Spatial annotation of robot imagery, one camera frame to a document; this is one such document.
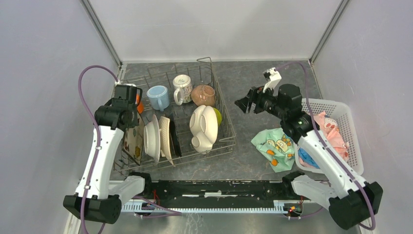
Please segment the orange mug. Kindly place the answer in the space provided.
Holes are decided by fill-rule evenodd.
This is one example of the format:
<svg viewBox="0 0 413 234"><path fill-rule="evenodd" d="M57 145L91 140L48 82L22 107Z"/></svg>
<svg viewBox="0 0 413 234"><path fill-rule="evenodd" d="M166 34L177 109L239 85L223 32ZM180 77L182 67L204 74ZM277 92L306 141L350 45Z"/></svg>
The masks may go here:
<svg viewBox="0 0 413 234"><path fill-rule="evenodd" d="M141 97L139 94L136 95L136 104L137 104L137 111L139 114L144 112L144 103L141 101Z"/></svg>

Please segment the square floral plate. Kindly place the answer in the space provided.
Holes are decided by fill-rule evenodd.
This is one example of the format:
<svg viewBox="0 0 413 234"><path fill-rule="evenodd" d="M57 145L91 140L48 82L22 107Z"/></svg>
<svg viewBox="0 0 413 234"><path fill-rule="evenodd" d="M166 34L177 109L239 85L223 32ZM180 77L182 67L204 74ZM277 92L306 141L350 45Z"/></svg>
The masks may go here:
<svg viewBox="0 0 413 234"><path fill-rule="evenodd" d="M138 166L141 165L142 160L144 126L142 118L139 117L138 125L133 128L128 128L123 140L123 151L131 156Z"/></svg>

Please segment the plain white plate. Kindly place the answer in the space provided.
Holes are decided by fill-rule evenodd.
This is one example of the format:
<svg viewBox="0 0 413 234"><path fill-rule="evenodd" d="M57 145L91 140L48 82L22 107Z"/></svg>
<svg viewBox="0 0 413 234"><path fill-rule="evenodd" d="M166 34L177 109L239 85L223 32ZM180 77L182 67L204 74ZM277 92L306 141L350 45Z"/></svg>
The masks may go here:
<svg viewBox="0 0 413 234"><path fill-rule="evenodd" d="M154 163L160 160L160 128L156 115L152 115L151 121L144 127L144 150L146 155L153 158Z"/></svg>

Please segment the lime green bowl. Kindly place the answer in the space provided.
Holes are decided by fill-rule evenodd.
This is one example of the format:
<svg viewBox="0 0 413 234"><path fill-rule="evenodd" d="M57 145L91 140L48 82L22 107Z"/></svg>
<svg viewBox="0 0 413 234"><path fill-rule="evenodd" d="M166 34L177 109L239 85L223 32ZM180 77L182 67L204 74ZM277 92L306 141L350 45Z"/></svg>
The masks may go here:
<svg viewBox="0 0 413 234"><path fill-rule="evenodd" d="M222 120L223 120L222 114L221 114L221 112L220 112L217 108L215 108L215 107L213 107L213 110L214 110L215 115L216 115L216 118L217 118L217 126L220 127L220 126L221 126L221 123L222 123Z"/></svg>

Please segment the light blue mug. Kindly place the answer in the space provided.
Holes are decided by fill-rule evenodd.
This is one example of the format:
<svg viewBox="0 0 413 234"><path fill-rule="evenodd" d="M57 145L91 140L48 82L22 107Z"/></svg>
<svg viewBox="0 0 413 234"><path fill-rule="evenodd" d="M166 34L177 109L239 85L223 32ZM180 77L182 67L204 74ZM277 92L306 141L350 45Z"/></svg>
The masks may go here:
<svg viewBox="0 0 413 234"><path fill-rule="evenodd" d="M170 104L169 93L166 86L156 85L146 92L150 105L154 110L163 112Z"/></svg>

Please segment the red-rimmed beige plate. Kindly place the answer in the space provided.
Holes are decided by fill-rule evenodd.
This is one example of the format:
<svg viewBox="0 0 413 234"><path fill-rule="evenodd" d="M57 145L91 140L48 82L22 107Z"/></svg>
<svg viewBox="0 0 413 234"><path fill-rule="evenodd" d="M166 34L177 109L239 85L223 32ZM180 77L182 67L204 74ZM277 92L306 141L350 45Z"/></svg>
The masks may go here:
<svg viewBox="0 0 413 234"><path fill-rule="evenodd" d="M181 152L181 148L180 148L179 138L178 138L178 134L177 134L177 131L176 131L176 125L175 125L175 122L174 122L173 114L169 115L169 119L170 119L170 124L169 124L170 136L171 136L171 139L172 139L173 149L174 149L175 154L178 157L181 157L182 152Z"/></svg>

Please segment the beige brown-rimmed bowl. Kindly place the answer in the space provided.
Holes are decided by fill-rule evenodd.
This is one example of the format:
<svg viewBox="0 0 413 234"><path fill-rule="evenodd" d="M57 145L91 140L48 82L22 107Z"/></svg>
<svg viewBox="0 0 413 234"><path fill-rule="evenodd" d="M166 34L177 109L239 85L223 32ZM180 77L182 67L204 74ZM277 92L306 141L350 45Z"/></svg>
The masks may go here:
<svg viewBox="0 0 413 234"><path fill-rule="evenodd" d="M215 90L209 85L196 86L191 91L191 98L197 106L215 106Z"/></svg>

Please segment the cream divided plate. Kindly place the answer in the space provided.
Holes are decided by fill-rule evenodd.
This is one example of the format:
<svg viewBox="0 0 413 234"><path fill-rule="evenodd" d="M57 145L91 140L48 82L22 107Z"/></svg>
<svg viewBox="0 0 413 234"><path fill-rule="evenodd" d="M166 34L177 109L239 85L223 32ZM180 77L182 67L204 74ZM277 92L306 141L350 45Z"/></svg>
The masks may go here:
<svg viewBox="0 0 413 234"><path fill-rule="evenodd" d="M218 135L218 120L211 106L201 105L191 115L189 128L193 148L205 155L213 148Z"/></svg>

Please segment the white floral mug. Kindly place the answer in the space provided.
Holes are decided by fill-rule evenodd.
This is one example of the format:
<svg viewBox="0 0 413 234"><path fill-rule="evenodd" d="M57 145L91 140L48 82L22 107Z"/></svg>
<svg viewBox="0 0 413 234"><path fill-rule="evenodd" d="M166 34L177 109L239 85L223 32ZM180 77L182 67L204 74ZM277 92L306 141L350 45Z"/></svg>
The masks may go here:
<svg viewBox="0 0 413 234"><path fill-rule="evenodd" d="M192 101L191 92L193 85L191 78L188 75L177 75L173 79L174 86L174 101L177 105L182 105Z"/></svg>

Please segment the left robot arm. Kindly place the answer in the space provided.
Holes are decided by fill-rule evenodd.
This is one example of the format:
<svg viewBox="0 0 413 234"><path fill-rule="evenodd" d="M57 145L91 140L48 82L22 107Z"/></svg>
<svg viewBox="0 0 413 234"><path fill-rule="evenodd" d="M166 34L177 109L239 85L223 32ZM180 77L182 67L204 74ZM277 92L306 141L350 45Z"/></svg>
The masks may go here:
<svg viewBox="0 0 413 234"><path fill-rule="evenodd" d="M82 179L73 195L66 195L63 207L80 220L114 224L135 195L148 198L153 185L140 175L130 175L110 188L110 175L120 141L127 129L138 125L137 94L142 89L119 84L114 96L94 114L93 142Z"/></svg>

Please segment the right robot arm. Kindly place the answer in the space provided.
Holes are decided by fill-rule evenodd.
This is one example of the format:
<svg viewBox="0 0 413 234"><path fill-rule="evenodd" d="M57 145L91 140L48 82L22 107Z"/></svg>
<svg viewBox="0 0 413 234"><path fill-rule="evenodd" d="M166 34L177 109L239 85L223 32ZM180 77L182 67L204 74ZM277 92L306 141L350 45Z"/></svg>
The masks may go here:
<svg viewBox="0 0 413 234"><path fill-rule="evenodd" d="M302 109L298 86L281 85L277 96L269 88L252 87L245 97L234 103L244 113L268 112L280 119L282 130L304 149L328 178L330 185L294 172L281 186L282 195L294 199L301 195L328 210L335 223L344 230L370 219L365 229L374 230L375 215L381 203L383 189L377 182L369 183L357 174L336 152L314 120L312 111Z"/></svg>

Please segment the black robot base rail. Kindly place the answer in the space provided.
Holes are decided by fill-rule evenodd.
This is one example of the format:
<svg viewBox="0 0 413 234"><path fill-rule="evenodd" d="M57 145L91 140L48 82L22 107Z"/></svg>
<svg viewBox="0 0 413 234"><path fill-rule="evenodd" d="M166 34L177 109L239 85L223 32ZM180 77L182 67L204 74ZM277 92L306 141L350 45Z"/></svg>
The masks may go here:
<svg viewBox="0 0 413 234"><path fill-rule="evenodd" d="M182 214L282 214L298 217L307 198L285 181L272 180L153 180L143 173L143 192L122 211L139 217Z"/></svg>

